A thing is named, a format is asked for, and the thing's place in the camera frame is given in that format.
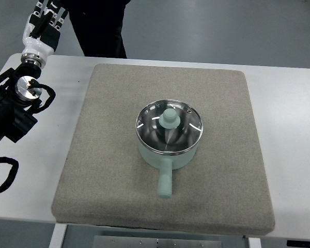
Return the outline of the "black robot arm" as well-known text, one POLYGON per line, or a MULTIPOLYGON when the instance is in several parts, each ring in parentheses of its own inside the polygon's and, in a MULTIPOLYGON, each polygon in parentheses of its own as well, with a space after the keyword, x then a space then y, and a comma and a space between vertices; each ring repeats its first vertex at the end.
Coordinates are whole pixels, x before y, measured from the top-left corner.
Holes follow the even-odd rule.
POLYGON ((19 141, 37 123, 34 115, 54 101, 55 91, 40 84, 40 76, 41 63, 31 58, 0 74, 0 141, 19 141))

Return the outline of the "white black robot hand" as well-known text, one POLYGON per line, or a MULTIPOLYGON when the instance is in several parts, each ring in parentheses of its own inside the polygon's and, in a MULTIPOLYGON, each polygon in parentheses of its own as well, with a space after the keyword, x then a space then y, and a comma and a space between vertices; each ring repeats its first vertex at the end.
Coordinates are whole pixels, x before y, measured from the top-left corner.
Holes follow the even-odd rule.
POLYGON ((21 62, 35 64, 41 69, 45 67, 48 57, 58 47, 67 15, 61 1, 37 1, 24 29, 21 62))

